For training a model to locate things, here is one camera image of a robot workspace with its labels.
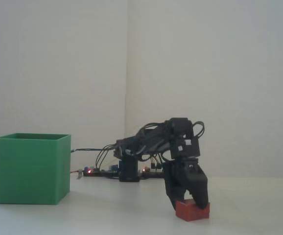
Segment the blue component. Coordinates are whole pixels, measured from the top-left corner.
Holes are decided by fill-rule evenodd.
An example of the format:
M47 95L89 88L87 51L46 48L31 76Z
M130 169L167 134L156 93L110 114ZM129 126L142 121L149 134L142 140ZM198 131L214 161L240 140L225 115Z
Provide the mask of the blue component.
M111 165L110 170L117 172L118 171L118 165Z

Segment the connector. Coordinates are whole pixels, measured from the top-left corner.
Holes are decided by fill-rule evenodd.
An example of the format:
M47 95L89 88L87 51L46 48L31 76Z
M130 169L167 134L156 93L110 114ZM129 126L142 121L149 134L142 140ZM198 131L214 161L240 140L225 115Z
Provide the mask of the connector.
M157 172L162 172L162 165L160 163L156 166Z
M156 164L155 163L150 164L150 172L156 172Z

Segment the white wall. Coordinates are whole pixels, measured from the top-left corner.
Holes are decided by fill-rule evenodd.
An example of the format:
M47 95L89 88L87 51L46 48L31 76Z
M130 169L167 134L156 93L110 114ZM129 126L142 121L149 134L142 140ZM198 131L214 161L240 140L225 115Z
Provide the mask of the white wall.
M130 0L126 135L202 120L208 175L283 177L283 1Z
M126 30L126 0L0 0L0 136L67 133L73 148L123 138ZM71 169L95 155L74 153Z

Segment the wire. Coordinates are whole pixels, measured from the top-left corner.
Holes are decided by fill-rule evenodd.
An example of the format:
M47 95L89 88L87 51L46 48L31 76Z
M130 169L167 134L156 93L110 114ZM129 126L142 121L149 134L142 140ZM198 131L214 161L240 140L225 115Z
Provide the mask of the wire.
M108 153L109 153L109 151L106 152L106 154L104 155L103 159L101 160L100 165L99 165L99 169L100 169L100 167L101 167L101 164L102 164L103 160L106 158L106 156L107 156Z
M161 162L161 165L162 165L163 162L162 162L162 158L161 158L161 156L160 156L160 153L158 153L158 155L159 155L159 159L160 159L160 162Z
M163 156L163 153L160 153L160 157L162 157L162 159L165 161L165 162L169 162L170 160L166 159L164 156Z
M153 158L156 160L157 164L159 164L159 161L157 159L157 155L153 156Z
M106 145L106 146L103 147L103 150L101 150L101 151L99 152L99 154L98 154L98 156L97 156L97 158L96 158L96 162L95 162L96 168L98 168L98 163L99 163L99 161L100 161L102 155L104 154L105 151L107 151L106 149L109 148L109 147L111 147L111 146L114 146L114 145L113 145L113 144Z
M200 132L197 135L195 135L195 137L200 138L205 133L205 124L202 121L197 121L192 125L192 127L194 128L195 125L202 126Z
M77 148L77 149L73 149L74 152L75 151L103 151L103 150L114 150L115 149L115 145L111 144L113 147L111 148Z

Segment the red block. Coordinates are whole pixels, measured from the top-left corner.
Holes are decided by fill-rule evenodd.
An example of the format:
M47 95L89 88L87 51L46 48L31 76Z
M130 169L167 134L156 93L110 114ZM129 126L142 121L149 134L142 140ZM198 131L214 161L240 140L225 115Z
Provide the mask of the red block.
M180 200L176 202L176 216L185 220L209 219L210 203L203 210L200 209L193 199Z

